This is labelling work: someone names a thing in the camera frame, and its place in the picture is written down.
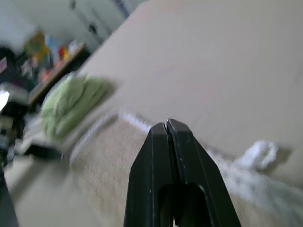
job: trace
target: black clip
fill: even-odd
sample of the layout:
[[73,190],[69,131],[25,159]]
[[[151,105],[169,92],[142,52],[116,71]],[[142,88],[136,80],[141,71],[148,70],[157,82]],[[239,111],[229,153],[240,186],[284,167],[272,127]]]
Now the black clip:
[[153,126],[131,168],[124,227],[241,226],[220,171],[187,125]]

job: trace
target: beige bedsheet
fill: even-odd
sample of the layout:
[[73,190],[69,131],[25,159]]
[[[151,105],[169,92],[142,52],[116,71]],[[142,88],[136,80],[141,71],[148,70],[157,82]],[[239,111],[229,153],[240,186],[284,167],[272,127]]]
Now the beige bedsheet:
[[81,71],[117,83],[104,108],[179,119],[223,153],[282,145],[289,159],[271,176],[302,187],[302,9],[299,0],[150,0]]

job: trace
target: green folded cloth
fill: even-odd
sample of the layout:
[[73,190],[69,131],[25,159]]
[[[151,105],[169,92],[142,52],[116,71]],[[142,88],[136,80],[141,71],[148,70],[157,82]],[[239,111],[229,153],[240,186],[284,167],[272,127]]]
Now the green folded cloth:
[[41,109],[46,137],[64,139],[104,96],[108,83],[96,77],[68,77],[46,98]]

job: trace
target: mattress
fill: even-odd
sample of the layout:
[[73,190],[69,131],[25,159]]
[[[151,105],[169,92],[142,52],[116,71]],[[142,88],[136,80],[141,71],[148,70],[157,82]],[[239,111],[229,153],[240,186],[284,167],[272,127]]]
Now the mattress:
[[302,187],[302,8],[296,0],[150,0],[81,72],[116,83],[108,108],[175,118],[232,157],[257,140],[277,143],[284,155],[268,174]]

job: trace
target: floor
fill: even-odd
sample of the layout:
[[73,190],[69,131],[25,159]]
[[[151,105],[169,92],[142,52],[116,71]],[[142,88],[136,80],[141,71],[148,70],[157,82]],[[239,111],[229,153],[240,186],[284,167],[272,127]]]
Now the floor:
[[15,160],[5,172],[21,227],[99,227],[67,164]]

